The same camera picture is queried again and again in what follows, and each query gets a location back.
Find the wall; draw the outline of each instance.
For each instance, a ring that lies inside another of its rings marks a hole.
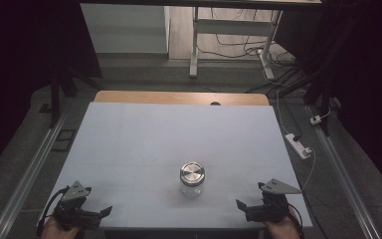
[[[82,4],[97,53],[167,53],[168,7]]]

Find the metal frame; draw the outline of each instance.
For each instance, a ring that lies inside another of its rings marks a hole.
[[[313,110],[310,107],[306,107],[306,110],[312,115]],[[315,129],[318,138],[324,148],[325,153],[327,154],[328,159],[330,160],[331,165],[336,173],[337,179],[339,180],[343,191],[346,194],[354,214],[358,219],[359,225],[361,226],[362,231],[364,232],[365,238],[369,239],[379,239],[380,233],[378,232],[377,227],[373,219],[371,218],[370,213],[368,212],[367,207],[365,206],[364,201],[359,195],[358,191],[355,188],[355,185],[352,182],[349,173],[346,171],[346,168],[337,153],[336,148],[334,147],[333,141],[330,136],[326,136],[324,131],[321,130],[319,126]]]
[[[36,181],[43,163],[45,162],[46,157],[48,156],[49,151],[51,150],[52,145],[54,144],[54,141],[57,138],[57,135],[67,118],[67,114],[72,107],[72,102],[72,99],[68,99],[68,103],[65,106],[61,117],[56,122],[55,126],[50,128],[46,133],[42,144],[36,151],[33,159],[24,172],[23,177],[18,182],[17,187],[15,188],[10,199],[8,200],[8,203],[2,211],[0,215],[0,239],[6,238],[10,232],[11,227],[18,216],[18,213],[20,212],[24,201],[30,192],[30,189]]]
[[[198,64],[198,34],[224,34],[224,35],[246,35],[246,36],[263,36],[268,37],[264,49],[259,57],[268,80],[275,78],[272,69],[269,66],[267,55],[270,45],[274,38],[276,28],[278,27],[279,18],[282,11],[274,10],[272,22],[251,22],[251,21],[231,21],[231,20],[214,20],[199,19],[198,7],[193,8],[193,41],[190,60],[190,78],[197,77]]]
[[[318,2],[297,2],[289,0],[81,0],[81,3],[121,4],[121,5],[150,5],[150,6],[182,6],[182,7],[213,7],[213,8],[245,8],[265,10],[295,10],[295,11],[321,11],[330,9],[349,9],[356,7],[355,3],[324,4]]]

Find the floor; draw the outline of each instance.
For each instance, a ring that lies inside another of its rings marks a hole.
[[[238,15],[238,10],[237,12],[225,13],[225,15],[218,10],[216,13],[219,17],[233,19]],[[176,13],[171,12],[172,18],[175,14],[183,16],[190,14],[190,12],[186,8],[178,8]],[[206,17],[211,17],[210,11],[202,12],[201,16],[204,14]],[[269,13],[264,14],[264,16],[270,17]],[[179,41],[179,39],[181,37],[190,38],[185,37],[185,33],[178,32],[180,27],[174,26],[173,22],[171,26],[171,60],[139,57],[120,59],[99,56],[103,79],[97,81],[108,90],[125,91],[244,93],[249,89],[263,87],[255,89],[251,93],[265,94],[269,88],[274,86],[263,79],[260,62],[257,60],[231,61],[225,59],[220,61],[220,58],[216,57],[215,59],[211,55],[205,56],[203,54],[200,55],[201,59],[208,59],[199,63],[198,78],[189,79],[189,62],[186,59],[189,59],[190,51],[186,49],[191,48],[190,42]],[[186,29],[189,32],[191,27],[184,27],[182,30]],[[174,39],[179,41],[177,50],[174,50],[175,44],[173,43],[176,41]],[[234,38],[234,40],[228,37],[220,39],[221,41],[236,41],[236,43],[242,43],[243,40],[241,37]],[[231,47],[217,46],[216,38],[209,35],[201,36],[199,46],[200,44],[201,48],[207,47],[211,51],[230,54],[231,56],[243,51],[243,46],[239,46],[235,50],[231,50]],[[275,52],[274,57],[279,53],[281,53],[280,50]],[[246,59],[253,60],[253,57],[247,56]],[[274,73],[278,76],[286,70],[287,68],[273,68]],[[291,81],[296,81],[297,78],[298,74],[295,74]],[[79,93],[75,98],[69,99],[61,95],[63,107],[71,104],[62,130],[77,130],[79,128],[89,102],[96,95],[96,90],[84,82],[76,80],[76,84]],[[347,200],[347,195],[342,190],[330,160],[318,139],[316,128],[308,122],[309,112],[301,100],[305,90],[296,91],[279,101],[275,98],[270,99],[277,116],[281,113],[282,120],[278,118],[278,123],[283,125],[283,134],[286,134],[286,131],[303,132],[301,142],[315,148],[315,168],[304,191],[314,226],[304,229],[305,237],[365,238],[359,226],[358,218],[354,214],[352,206]],[[34,158],[42,139],[49,131],[50,115],[46,111],[40,111],[43,105],[49,103],[49,87],[40,89],[32,95],[30,111],[0,157],[0,215],[31,159]],[[338,107],[334,106],[329,116],[330,138],[343,159],[344,165],[382,238],[382,175],[356,141],[342,127],[336,116],[337,111]],[[45,207],[47,198],[68,155],[67,151],[61,150],[66,146],[63,141],[57,141],[52,145],[53,150],[47,155],[20,213],[16,216],[14,224],[9,226],[7,238],[34,237],[38,217]],[[312,161],[301,161],[288,145],[286,147],[296,176],[300,183],[304,183],[311,170]],[[119,238],[136,238],[135,236],[123,234]],[[86,238],[100,239],[104,238],[104,234],[100,230],[87,231]],[[169,238],[169,236],[155,234],[153,237],[146,238]]]

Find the aluminum rail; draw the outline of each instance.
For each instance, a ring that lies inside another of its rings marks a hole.
[[[306,107],[308,112],[313,116],[313,111],[310,107]],[[334,147],[333,141],[330,136],[327,137],[323,130],[319,126],[316,127],[317,136],[324,148],[325,153],[327,154],[328,159],[330,160],[331,165],[336,173],[336,176],[343,188],[343,191],[346,194],[354,214],[358,219],[359,225],[361,226],[362,231],[364,232],[365,238],[369,239],[379,239],[380,234],[374,224],[373,219],[371,218],[370,213],[368,212],[367,207],[364,204],[361,196],[355,188],[355,185],[352,182],[352,179],[349,176],[349,173],[346,171],[346,168],[337,153],[336,148]]]
[[[8,236],[8,233],[22,208],[30,189],[36,181],[43,163],[45,162],[45,159],[48,156],[49,151],[51,150],[52,145],[67,118],[67,114],[72,107],[73,100],[67,99],[67,101],[68,102],[66,103],[60,119],[57,121],[55,126],[50,128],[46,133],[42,144],[36,151],[27,169],[24,171],[21,180],[18,182],[17,187],[0,215],[0,239]]]
[[[353,3],[325,4],[321,2],[298,2],[289,0],[80,0],[80,3],[180,6],[180,7],[213,7],[213,8],[245,8],[264,10],[324,11],[336,9],[354,9],[365,0]]]

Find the white cable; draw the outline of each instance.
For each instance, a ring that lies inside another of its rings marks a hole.
[[[325,116],[322,116],[320,118],[323,119],[323,118],[327,117],[328,115],[330,115],[330,107],[328,107],[328,113]]]
[[[303,185],[302,189],[300,191],[303,191],[303,189],[306,187],[306,184],[308,183],[309,179],[311,178],[311,175],[312,175],[312,172],[314,171],[314,166],[315,166],[315,151],[314,151],[314,148],[310,147],[309,149],[312,150],[312,154],[314,154],[314,161],[312,162],[312,168],[311,168],[311,172],[309,173],[308,175],[308,178],[306,179],[306,182],[305,184]]]
[[[287,129],[284,127],[284,123],[282,122],[282,116],[281,116],[281,109],[279,108],[279,91],[276,92],[276,98],[277,98],[277,103],[278,103],[278,113],[279,113],[279,120],[281,121],[281,126],[284,129],[284,131],[289,134]]]

